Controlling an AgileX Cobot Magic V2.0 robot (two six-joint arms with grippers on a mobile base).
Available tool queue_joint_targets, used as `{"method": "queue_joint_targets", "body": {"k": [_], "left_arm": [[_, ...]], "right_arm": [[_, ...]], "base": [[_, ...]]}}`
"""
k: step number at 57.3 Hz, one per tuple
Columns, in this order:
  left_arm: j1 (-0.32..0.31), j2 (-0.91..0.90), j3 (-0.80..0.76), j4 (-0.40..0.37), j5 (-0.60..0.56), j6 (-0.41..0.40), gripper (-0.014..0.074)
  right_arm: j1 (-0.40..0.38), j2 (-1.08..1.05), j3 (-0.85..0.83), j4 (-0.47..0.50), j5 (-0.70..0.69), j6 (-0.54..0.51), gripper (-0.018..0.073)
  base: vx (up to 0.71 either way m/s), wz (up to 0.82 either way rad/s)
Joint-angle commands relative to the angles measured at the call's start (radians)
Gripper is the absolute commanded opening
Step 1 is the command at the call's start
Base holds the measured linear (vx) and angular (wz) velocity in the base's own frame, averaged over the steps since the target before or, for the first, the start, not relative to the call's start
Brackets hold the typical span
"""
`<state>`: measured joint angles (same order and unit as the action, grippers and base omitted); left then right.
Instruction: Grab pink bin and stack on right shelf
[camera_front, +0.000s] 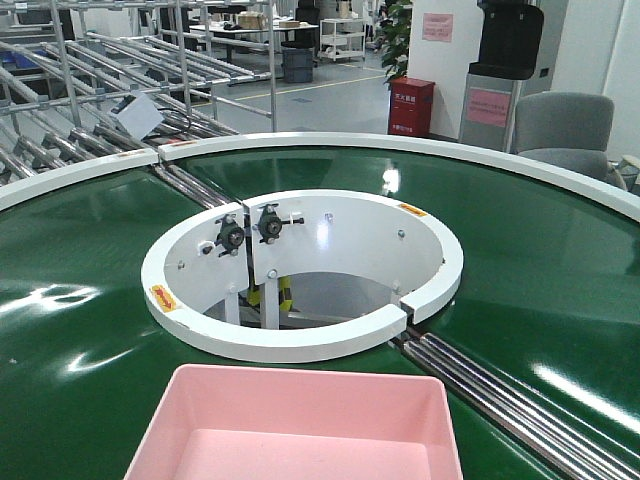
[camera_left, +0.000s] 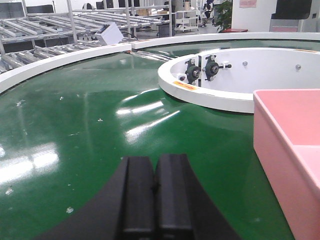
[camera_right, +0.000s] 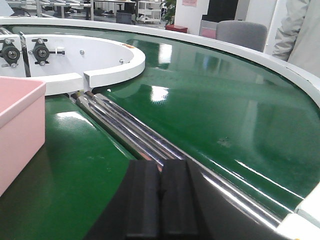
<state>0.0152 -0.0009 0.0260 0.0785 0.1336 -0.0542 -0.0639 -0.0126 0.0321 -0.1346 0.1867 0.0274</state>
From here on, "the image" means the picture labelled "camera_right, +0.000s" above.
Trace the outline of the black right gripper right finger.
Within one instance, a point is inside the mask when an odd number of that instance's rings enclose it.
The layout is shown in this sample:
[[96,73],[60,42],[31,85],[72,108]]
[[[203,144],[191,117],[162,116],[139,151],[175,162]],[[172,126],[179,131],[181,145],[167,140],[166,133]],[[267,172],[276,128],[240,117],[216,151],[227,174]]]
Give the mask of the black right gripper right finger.
[[187,163],[166,160],[161,173],[161,231],[164,238],[197,238],[192,189]]

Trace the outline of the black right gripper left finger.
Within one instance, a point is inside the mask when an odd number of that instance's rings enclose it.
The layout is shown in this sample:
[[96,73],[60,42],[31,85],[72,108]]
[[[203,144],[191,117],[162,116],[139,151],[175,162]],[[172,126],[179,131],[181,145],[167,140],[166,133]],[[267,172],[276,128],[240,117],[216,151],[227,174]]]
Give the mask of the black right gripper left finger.
[[157,238],[159,236],[159,186],[157,165],[149,160],[134,162],[126,237]]

